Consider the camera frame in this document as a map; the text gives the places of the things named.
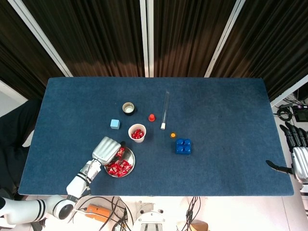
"small red cap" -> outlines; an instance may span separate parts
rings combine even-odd
[[[150,114],[149,115],[149,121],[153,122],[156,120],[156,117],[154,116],[154,114]]]

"small blue block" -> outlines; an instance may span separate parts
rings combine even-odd
[[[176,154],[190,154],[192,152],[190,139],[177,139]]]
[[[110,123],[111,129],[119,129],[120,128],[120,120],[112,119]]]

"curtain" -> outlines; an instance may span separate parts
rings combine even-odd
[[[270,100],[308,74],[308,1],[246,1],[211,77],[263,78]]]
[[[139,0],[24,0],[74,76],[144,76]]]
[[[155,0],[154,76],[204,77],[235,0]]]
[[[62,72],[7,1],[0,1],[0,80],[26,98],[42,98]]]

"light blue cube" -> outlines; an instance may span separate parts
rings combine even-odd
[[[110,123],[111,129],[119,129],[120,128],[120,120],[112,119]]]

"metal bowl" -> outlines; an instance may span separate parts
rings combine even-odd
[[[125,151],[124,151],[124,154],[123,154],[123,156],[122,156],[122,159],[123,159],[123,160],[126,160],[130,165],[132,165],[132,168],[128,171],[128,173],[127,173],[126,175],[122,176],[122,177],[125,177],[125,176],[127,176],[129,173],[131,173],[132,170],[133,170],[134,167],[135,167],[135,155],[134,155],[134,153],[132,152],[132,150],[130,150],[129,148],[125,147]],[[109,176],[116,177],[116,178],[120,178],[120,177],[118,177],[118,176],[114,176],[114,175],[109,174],[109,173],[108,173],[108,170],[107,170],[107,167],[106,167],[106,166],[104,166],[104,167],[105,167],[105,171],[107,172],[107,174],[108,174]]]

